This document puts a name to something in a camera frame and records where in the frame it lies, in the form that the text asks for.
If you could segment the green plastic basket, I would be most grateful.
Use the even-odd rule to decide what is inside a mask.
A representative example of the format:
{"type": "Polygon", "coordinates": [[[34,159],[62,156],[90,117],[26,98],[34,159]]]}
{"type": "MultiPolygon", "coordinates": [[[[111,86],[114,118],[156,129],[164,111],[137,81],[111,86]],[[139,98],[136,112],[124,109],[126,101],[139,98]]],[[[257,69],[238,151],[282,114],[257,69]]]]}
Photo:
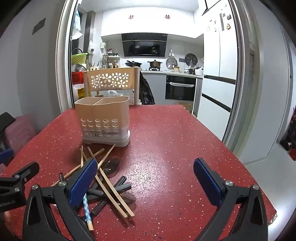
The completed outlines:
{"type": "Polygon", "coordinates": [[[83,50],[81,48],[75,48],[72,52],[71,52],[71,64],[85,64],[86,63],[86,58],[87,58],[88,53],[84,53],[83,50]],[[73,52],[75,50],[79,50],[81,53],[78,54],[73,54],[73,52]]]}

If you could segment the red plastic basket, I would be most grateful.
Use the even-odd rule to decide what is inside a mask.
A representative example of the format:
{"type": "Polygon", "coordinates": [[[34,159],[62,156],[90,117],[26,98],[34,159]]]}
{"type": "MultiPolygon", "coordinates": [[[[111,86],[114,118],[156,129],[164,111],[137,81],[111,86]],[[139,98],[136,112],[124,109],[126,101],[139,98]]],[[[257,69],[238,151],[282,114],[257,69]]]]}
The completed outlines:
{"type": "Polygon", "coordinates": [[[72,84],[83,84],[84,78],[83,78],[83,72],[72,72],[72,84]]]}

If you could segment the white refrigerator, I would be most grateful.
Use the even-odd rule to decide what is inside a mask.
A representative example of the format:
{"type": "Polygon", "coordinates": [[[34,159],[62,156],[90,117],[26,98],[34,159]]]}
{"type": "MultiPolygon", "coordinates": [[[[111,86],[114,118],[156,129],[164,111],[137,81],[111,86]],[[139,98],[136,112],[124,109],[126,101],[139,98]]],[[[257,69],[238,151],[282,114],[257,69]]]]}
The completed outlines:
{"type": "Polygon", "coordinates": [[[212,5],[203,15],[204,71],[197,119],[222,140],[234,102],[238,43],[230,1],[212,5]]]}

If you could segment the blue patterned chopstick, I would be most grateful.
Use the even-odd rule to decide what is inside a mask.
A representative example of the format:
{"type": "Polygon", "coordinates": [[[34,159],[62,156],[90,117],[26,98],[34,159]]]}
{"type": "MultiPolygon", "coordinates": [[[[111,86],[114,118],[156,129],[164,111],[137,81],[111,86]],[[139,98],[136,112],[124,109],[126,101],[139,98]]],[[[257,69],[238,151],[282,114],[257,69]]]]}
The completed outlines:
{"type": "Polygon", "coordinates": [[[87,227],[90,231],[93,231],[93,224],[90,216],[90,211],[89,211],[89,206],[88,206],[88,200],[87,200],[87,195],[85,194],[83,196],[83,205],[84,205],[84,212],[85,212],[85,219],[87,223],[87,227]]]}

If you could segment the black wok on stove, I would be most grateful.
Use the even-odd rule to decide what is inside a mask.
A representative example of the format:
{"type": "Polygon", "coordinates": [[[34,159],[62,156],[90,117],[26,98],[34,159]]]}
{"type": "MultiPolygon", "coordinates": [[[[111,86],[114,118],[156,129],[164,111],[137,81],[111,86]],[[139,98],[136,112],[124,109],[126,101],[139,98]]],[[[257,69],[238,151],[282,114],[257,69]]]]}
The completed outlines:
{"type": "Polygon", "coordinates": [[[126,61],[125,63],[126,66],[128,67],[141,67],[141,63],[135,62],[135,61],[126,61]]]}

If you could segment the beige plastic utensil holder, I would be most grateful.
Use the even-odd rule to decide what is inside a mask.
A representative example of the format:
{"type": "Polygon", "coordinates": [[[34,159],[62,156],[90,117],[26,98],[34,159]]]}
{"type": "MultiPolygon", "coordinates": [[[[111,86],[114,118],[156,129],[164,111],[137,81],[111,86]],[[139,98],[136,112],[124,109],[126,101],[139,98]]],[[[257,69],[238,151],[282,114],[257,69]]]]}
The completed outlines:
{"type": "Polygon", "coordinates": [[[83,143],[126,147],[130,142],[129,100],[129,96],[114,96],[76,101],[83,143]]]}

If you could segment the black built-in oven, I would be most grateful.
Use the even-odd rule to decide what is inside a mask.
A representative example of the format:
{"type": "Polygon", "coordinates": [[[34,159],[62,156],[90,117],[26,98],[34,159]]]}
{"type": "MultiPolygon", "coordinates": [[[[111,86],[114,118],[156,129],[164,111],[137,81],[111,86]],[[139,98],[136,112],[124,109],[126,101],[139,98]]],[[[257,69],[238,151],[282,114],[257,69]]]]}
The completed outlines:
{"type": "Polygon", "coordinates": [[[168,100],[194,101],[196,78],[184,76],[166,76],[166,94],[168,100]]]}

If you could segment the beige flower-pattern storage cart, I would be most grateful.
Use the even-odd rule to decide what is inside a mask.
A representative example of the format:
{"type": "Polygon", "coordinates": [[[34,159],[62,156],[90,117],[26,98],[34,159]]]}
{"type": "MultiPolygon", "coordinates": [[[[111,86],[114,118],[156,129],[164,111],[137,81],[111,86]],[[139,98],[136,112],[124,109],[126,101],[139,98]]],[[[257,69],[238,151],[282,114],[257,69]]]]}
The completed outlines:
{"type": "Polygon", "coordinates": [[[107,94],[114,90],[129,96],[130,105],[141,105],[139,98],[140,67],[108,68],[83,73],[85,96],[107,94]]]}

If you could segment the cardboard box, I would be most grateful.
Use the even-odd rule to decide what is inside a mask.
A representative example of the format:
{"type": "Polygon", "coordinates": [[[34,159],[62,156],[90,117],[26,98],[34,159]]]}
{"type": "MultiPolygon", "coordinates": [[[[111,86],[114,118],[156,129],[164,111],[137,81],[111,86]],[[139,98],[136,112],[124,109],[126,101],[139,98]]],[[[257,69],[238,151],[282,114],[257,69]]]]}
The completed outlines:
{"type": "Polygon", "coordinates": [[[188,111],[189,113],[192,113],[193,103],[192,102],[177,102],[178,105],[181,105],[188,111]]]}

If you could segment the dark translucent spoon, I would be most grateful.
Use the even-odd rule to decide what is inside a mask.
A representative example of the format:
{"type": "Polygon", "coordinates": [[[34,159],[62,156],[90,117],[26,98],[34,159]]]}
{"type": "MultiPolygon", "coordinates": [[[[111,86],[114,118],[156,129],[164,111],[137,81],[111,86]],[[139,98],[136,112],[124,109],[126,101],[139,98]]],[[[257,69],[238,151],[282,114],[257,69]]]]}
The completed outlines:
{"type": "MultiPolygon", "coordinates": [[[[126,202],[126,204],[128,206],[130,206],[136,202],[136,197],[133,194],[129,193],[127,191],[127,189],[120,189],[119,188],[118,190],[116,189],[116,191],[118,192],[118,194],[121,196],[121,198],[126,202]]],[[[93,199],[108,200],[109,199],[103,191],[97,190],[94,188],[89,188],[86,194],[87,194],[88,200],[93,200],[93,199]]]]}
{"type": "Polygon", "coordinates": [[[106,161],[106,163],[102,167],[102,170],[108,178],[112,178],[119,172],[119,168],[119,158],[111,158],[106,161]]]}

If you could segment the pink plastic stool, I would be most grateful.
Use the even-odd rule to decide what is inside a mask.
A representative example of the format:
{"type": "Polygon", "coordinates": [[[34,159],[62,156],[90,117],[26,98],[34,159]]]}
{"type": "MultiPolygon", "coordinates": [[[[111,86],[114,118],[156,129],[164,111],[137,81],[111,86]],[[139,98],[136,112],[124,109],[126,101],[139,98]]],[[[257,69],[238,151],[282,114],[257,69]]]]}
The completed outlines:
{"type": "Polygon", "coordinates": [[[28,115],[17,116],[16,120],[4,131],[6,143],[15,156],[36,134],[28,115]]]}

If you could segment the brown cooking pot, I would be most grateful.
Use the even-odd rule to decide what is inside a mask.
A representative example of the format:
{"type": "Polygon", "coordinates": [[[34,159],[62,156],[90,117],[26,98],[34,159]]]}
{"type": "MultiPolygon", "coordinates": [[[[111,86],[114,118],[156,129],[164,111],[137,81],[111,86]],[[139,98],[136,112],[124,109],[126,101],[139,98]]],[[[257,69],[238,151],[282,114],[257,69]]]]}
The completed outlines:
{"type": "Polygon", "coordinates": [[[149,67],[151,69],[159,69],[159,68],[161,68],[161,62],[160,61],[154,60],[154,61],[148,61],[148,63],[149,63],[149,67]]]}

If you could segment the white rice cooker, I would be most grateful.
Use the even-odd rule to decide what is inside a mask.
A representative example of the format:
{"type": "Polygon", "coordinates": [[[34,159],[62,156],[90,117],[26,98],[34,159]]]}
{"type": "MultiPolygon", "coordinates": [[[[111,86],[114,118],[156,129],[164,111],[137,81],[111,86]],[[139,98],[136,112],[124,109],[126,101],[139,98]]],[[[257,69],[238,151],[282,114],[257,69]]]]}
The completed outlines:
{"type": "Polygon", "coordinates": [[[195,74],[198,75],[198,76],[203,76],[203,72],[204,72],[204,68],[203,68],[203,66],[198,66],[198,67],[195,69],[195,74]]]}

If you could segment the black range hood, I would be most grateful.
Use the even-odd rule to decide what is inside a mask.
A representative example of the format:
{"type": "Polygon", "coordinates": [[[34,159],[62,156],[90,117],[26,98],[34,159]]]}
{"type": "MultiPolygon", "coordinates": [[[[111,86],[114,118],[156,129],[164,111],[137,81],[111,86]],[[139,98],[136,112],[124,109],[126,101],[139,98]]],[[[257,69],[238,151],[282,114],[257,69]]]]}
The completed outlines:
{"type": "Polygon", "coordinates": [[[167,34],[125,33],[121,34],[125,57],[164,57],[167,34]]]}

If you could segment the dark handled spoon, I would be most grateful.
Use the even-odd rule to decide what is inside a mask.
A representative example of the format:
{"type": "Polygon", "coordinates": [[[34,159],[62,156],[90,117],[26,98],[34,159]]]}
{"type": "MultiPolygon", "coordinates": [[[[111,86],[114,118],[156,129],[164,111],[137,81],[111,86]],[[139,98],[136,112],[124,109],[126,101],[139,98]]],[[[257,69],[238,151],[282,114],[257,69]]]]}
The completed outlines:
{"type": "MultiPolygon", "coordinates": [[[[126,192],[126,191],[130,190],[131,188],[132,188],[132,185],[129,182],[115,187],[118,194],[126,192]]],[[[94,188],[89,188],[86,195],[87,195],[88,201],[101,200],[101,199],[108,198],[107,195],[102,190],[98,190],[98,189],[94,189],[94,188]]]]}
{"type": "MultiPolygon", "coordinates": [[[[126,182],[126,177],[125,176],[122,176],[117,182],[116,184],[114,185],[114,187],[118,187],[118,186],[121,186],[123,185],[124,183],[126,182]]],[[[95,208],[92,210],[92,217],[95,217],[97,216],[100,211],[102,211],[102,209],[105,207],[105,205],[107,204],[107,199],[106,198],[103,198],[102,200],[100,200],[95,208]]]]}

